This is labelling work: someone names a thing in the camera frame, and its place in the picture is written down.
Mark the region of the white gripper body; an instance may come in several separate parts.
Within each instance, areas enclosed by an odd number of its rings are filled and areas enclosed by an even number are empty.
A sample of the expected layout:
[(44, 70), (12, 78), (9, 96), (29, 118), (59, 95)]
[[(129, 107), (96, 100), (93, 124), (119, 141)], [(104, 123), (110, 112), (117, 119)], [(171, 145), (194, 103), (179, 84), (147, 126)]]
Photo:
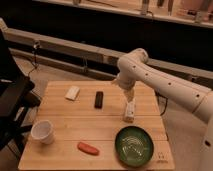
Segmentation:
[(123, 74), (118, 74), (112, 84), (118, 85), (124, 91), (130, 91), (135, 86), (136, 80)]

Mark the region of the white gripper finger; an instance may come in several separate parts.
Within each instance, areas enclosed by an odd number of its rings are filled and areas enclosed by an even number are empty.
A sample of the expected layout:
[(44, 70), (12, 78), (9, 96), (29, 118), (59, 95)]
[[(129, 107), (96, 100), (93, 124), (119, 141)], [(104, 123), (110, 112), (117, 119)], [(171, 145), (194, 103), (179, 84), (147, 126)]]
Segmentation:
[(124, 95), (127, 99), (127, 102), (131, 102), (134, 99), (134, 89), (125, 90)]

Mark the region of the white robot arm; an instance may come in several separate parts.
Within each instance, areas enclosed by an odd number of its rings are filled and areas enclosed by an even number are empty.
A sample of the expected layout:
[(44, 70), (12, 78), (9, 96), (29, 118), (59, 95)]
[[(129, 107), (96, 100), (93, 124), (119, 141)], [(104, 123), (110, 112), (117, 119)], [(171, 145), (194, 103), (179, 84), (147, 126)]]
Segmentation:
[(124, 92), (127, 102), (134, 100), (134, 86), (141, 81), (170, 98), (207, 124), (197, 171), (213, 171), (213, 90), (172, 76), (147, 65), (148, 54), (137, 48), (117, 61), (119, 73), (113, 80)]

